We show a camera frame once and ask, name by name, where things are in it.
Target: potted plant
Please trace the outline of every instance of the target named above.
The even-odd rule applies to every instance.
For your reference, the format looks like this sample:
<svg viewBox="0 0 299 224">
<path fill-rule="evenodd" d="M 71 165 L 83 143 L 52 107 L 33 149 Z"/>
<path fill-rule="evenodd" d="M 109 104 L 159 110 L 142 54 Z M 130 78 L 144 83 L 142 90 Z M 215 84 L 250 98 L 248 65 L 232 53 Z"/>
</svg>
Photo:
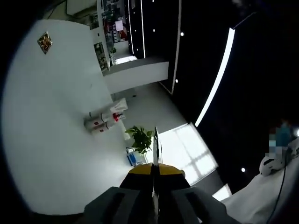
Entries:
<svg viewBox="0 0 299 224">
<path fill-rule="evenodd" d="M 146 131 L 143 127 L 132 127 L 125 131 L 126 133 L 130 134 L 135 142 L 132 145 L 132 148 L 139 152 L 140 154 L 144 155 L 148 149 L 151 150 L 151 137 L 153 131 Z"/>
</svg>

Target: green leaves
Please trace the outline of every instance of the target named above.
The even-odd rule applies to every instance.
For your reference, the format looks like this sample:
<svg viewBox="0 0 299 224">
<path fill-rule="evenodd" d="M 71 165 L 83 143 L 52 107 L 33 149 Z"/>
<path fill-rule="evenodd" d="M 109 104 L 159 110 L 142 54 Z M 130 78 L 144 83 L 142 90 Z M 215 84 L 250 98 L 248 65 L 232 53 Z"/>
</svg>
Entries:
<svg viewBox="0 0 299 224">
<path fill-rule="evenodd" d="M 140 154 L 145 154 L 147 149 L 151 150 L 150 145 L 153 131 L 145 131 L 143 127 L 138 128 L 133 126 L 125 132 L 134 138 L 135 142 L 133 143 L 132 147 L 135 149 L 135 151 L 139 152 Z"/>
</svg>

